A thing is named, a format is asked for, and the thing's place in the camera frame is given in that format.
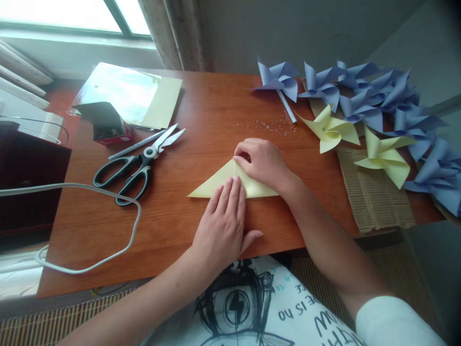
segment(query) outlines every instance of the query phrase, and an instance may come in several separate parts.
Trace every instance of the bamboo mat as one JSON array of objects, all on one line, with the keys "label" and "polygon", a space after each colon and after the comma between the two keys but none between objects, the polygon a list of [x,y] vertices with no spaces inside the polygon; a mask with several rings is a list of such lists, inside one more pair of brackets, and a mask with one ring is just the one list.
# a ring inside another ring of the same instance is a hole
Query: bamboo mat
[{"label": "bamboo mat", "polygon": [[[397,294],[439,334],[440,327],[408,246],[399,244],[366,252]],[[344,304],[310,258],[293,258],[292,273],[334,314],[352,329]],[[50,346],[134,288],[85,303],[0,320],[0,345]]]}]

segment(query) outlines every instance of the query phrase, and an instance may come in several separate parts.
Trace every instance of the white sleeve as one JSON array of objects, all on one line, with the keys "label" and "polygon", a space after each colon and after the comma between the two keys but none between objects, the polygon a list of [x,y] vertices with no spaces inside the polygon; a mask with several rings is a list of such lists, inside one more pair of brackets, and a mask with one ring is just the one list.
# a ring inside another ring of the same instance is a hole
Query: white sleeve
[{"label": "white sleeve", "polygon": [[410,305],[395,297],[367,301],[357,313],[355,326],[368,346],[446,346]]}]

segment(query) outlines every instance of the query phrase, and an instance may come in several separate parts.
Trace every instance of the box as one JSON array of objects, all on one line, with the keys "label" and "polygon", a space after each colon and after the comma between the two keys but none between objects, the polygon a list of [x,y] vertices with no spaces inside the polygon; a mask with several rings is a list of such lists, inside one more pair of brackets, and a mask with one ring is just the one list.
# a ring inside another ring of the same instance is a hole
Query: box
[{"label": "box", "polygon": [[133,129],[119,116],[110,102],[94,102],[72,106],[93,124],[93,140],[102,145],[133,140]]}]

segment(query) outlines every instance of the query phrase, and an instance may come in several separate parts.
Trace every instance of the paper pinwheel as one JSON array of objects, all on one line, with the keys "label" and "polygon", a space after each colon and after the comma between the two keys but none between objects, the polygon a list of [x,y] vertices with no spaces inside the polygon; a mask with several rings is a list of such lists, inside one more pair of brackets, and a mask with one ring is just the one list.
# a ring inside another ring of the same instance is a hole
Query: paper pinwheel
[{"label": "paper pinwheel", "polygon": [[349,87],[351,89],[357,89],[359,87],[357,79],[362,80],[362,78],[381,72],[381,69],[372,62],[349,68],[347,67],[346,63],[339,60],[336,64],[339,68],[346,72],[345,74],[338,77],[338,84]]},{"label": "paper pinwheel", "polygon": [[449,150],[443,139],[436,143],[413,181],[403,187],[410,191],[429,193],[456,217],[461,216],[461,156]]},{"label": "paper pinwheel", "polygon": [[331,82],[343,75],[342,68],[333,66],[327,70],[315,73],[315,70],[304,62],[306,72],[307,91],[299,94],[298,97],[322,99],[325,104],[333,104],[331,110],[335,113],[340,100],[340,91]]},{"label": "paper pinwheel", "polygon": [[261,58],[258,56],[259,73],[261,74],[261,80],[263,86],[254,88],[256,90],[276,90],[280,99],[282,100],[291,121],[296,122],[296,118],[289,107],[287,100],[283,93],[288,96],[291,100],[296,102],[298,97],[298,82],[294,77],[299,72],[289,62],[282,62],[278,65],[268,68],[261,62]]},{"label": "paper pinwheel", "polygon": [[395,110],[393,132],[385,132],[388,136],[407,136],[418,142],[408,146],[415,161],[419,161],[436,138],[435,129],[448,126],[439,117],[424,115],[425,107],[410,102],[401,104]]},{"label": "paper pinwheel", "polygon": [[340,96],[340,105],[344,113],[344,120],[355,124],[362,121],[375,131],[383,132],[383,113],[379,108],[366,104],[370,90],[364,91],[353,98]]},{"label": "paper pinwheel", "polygon": [[386,95],[381,108],[392,112],[395,110],[395,106],[400,102],[411,102],[415,105],[419,104],[419,93],[415,90],[414,87],[408,86],[408,78],[410,77],[409,69],[406,73],[400,75],[391,83],[392,89]]},{"label": "paper pinwheel", "polygon": [[314,121],[301,119],[320,139],[320,153],[333,149],[342,139],[360,145],[354,125],[331,117],[330,105],[326,106]]},{"label": "paper pinwheel", "polygon": [[360,94],[368,91],[369,96],[366,103],[370,106],[376,106],[383,102],[386,96],[393,90],[394,86],[392,83],[402,74],[404,74],[403,71],[390,70],[372,82],[357,79],[357,88],[354,88],[354,92],[355,94]]},{"label": "paper pinwheel", "polygon": [[368,127],[365,127],[365,140],[368,157],[355,164],[370,169],[383,169],[400,189],[410,173],[410,166],[396,149],[416,141],[408,137],[379,139]]}]

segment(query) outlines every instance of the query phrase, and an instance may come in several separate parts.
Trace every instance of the blue paper pinwheel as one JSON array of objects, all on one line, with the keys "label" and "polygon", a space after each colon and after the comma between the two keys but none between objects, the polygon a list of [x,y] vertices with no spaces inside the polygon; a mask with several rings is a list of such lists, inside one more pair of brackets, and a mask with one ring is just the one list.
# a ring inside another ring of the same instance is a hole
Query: blue paper pinwheel
[{"label": "blue paper pinwheel", "polygon": [[383,111],[392,113],[395,111],[395,108],[400,103],[413,103],[415,105],[419,104],[419,93],[412,86],[408,86],[408,78],[410,77],[409,69],[406,73],[398,76],[394,81],[389,85],[381,88],[390,89],[389,93],[386,93],[386,98],[383,103],[380,105]]},{"label": "blue paper pinwheel", "polygon": [[357,79],[357,87],[354,88],[354,92],[355,94],[360,94],[368,91],[369,96],[366,103],[370,106],[376,106],[383,102],[386,96],[394,89],[393,82],[402,74],[404,74],[403,71],[390,70],[372,82]]},{"label": "blue paper pinwheel", "polygon": [[416,106],[411,102],[396,107],[394,115],[394,131],[385,132],[388,136],[407,136],[418,140],[408,146],[413,159],[419,161],[436,138],[436,128],[448,126],[434,115],[425,115],[424,106]]},{"label": "blue paper pinwheel", "polygon": [[340,91],[331,82],[343,75],[345,71],[342,68],[333,66],[322,72],[315,73],[315,70],[306,62],[304,62],[304,69],[306,72],[307,91],[299,94],[298,97],[322,99],[327,105],[333,104],[331,110],[336,112],[340,100]]},{"label": "blue paper pinwheel", "polygon": [[372,62],[348,68],[345,62],[338,60],[336,65],[346,71],[345,74],[338,77],[338,84],[351,89],[359,87],[357,80],[363,81],[362,78],[381,72],[381,69]]},{"label": "blue paper pinwheel", "polygon": [[405,182],[410,191],[429,193],[456,217],[461,205],[461,155],[449,149],[449,145],[437,138],[435,145],[417,174],[415,180]]},{"label": "blue paper pinwheel", "polygon": [[362,121],[368,127],[378,132],[383,132],[383,113],[379,108],[369,106],[366,103],[370,92],[370,90],[364,91],[351,99],[340,95],[344,120],[352,124]]},{"label": "blue paper pinwheel", "polygon": [[296,98],[298,97],[298,82],[296,79],[294,79],[294,77],[299,74],[298,70],[296,70],[289,62],[282,62],[278,65],[268,68],[261,62],[259,55],[258,66],[263,86],[254,89],[276,90],[288,112],[288,115],[295,123],[296,118],[294,117],[285,97],[282,95],[282,92],[291,100],[296,102]]}]

